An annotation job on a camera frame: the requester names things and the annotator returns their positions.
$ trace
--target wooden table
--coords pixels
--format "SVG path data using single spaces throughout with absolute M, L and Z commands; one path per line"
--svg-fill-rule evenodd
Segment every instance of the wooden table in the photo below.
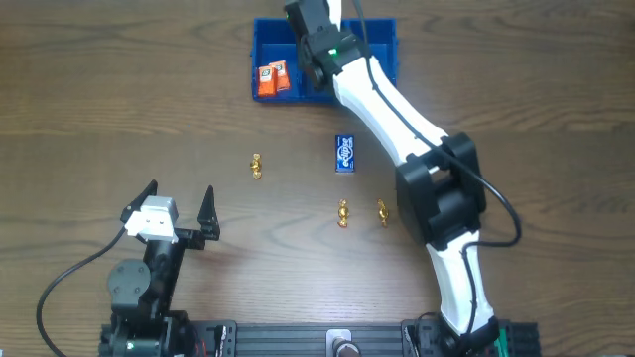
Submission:
M 545 355 L 633 353 L 635 4 L 364 4 L 368 17 L 398 19 L 399 89 L 434 123 L 470 134 L 482 171 L 523 217 L 520 245 L 479 252 L 497 316 L 539 322 Z M 428 253 L 397 214 L 392 162 L 361 121 L 252 101 L 253 18 L 281 17 L 282 5 L 0 2 L 5 355 L 51 355 L 35 323 L 40 293 L 110 241 L 150 179 L 186 227 L 207 185 L 216 191 L 221 240 L 186 253 L 174 296 L 192 319 L 400 321 L 439 309 Z M 344 132 L 357 140 L 347 177 L 333 173 Z M 486 240 L 512 232 L 491 196 L 482 221 Z M 95 355 L 110 269 L 142 252 L 126 239 L 54 290 L 44 319 L 62 351 Z

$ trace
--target orange candy wrapper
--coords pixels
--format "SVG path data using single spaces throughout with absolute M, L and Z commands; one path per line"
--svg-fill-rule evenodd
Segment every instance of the orange candy wrapper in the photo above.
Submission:
M 278 71 L 270 65 L 258 68 L 258 97 L 276 96 L 278 92 Z
M 285 60 L 278 60 L 269 63 L 270 66 L 276 69 L 278 72 L 278 85 L 276 90 L 289 90 L 291 89 L 291 81 L 289 80 L 289 73 L 287 72 L 287 62 Z

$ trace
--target blue bin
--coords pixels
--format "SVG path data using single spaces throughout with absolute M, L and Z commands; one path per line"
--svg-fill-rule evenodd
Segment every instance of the blue bin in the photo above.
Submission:
M 346 19 L 342 28 L 350 29 L 363 38 L 358 19 Z M 397 59 L 397 26 L 395 19 L 367 19 L 366 30 L 372 54 L 381 63 L 386 76 L 397 83 L 399 61 Z M 258 97 L 258 67 L 277 60 L 285 60 L 291 81 L 291 90 L 278 93 L 276 97 Z M 285 19 L 255 19 L 254 44 L 251 50 L 251 93 L 261 103 L 334 103 L 335 98 L 327 91 L 314 90 L 311 80 L 298 69 L 296 37 Z

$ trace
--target gold candy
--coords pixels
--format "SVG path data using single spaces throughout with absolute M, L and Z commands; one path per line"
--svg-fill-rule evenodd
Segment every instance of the gold candy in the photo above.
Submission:
M 337 210 L 337 214 L 339 214 L 339 224 L 340 227 L 346 228 L 348 227 L 348 202 L 345 199 L 342 199 L 339 202 L 339 209 Z
M 386 208 L 384 201 L 381 199 L 377 199 L 377 204 L 379 204 L 379 219 L 381 219 L 381 225 L 386 228 L 388 227 L 388 208 Z
M 262 177 L 262 161 L 260 160 L 260 154 L 254 154 L 254 160 L 251 161 L 250 165 L 251 171 L 254 172 L 254 179 L 259 179 Z

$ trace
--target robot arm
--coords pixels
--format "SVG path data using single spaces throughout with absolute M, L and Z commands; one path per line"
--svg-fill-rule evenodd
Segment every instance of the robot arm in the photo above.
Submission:
M 334 2 L 340 0 L 329 0 L 328 7 L 335 8 Z M 388 80 L 363 41 L 349 30 L 339 29 L 339 22 L 332 21 L 321 1 L 288 0 L 285 9 L 297 36 L 299 65 L 305 74 L 317 89 L 331 90 L 354 112 L 395 164 L 400 215 L 415 239 L 426 243 L 439 282 L 441 323 L 448 337 L 446 352 L 466 354 L 494 341 L 498 322 L 483 290 L 476 247 L 467 251 L 476 312 L 470 333 L 464 336 L 471 317 L 472 291 L 461 250 L 466 243 L 478 241 L 484 190 L 415 136 L 373 88 L 368 67 L 378 89 L 411 127 L 436 145 L 435 149 L 446 151 L 479 173 L 473 143 L 464 134 L 448 136 L 418 113 Z M 435 181 L 432 174 L 439 170 L 447 175 Z

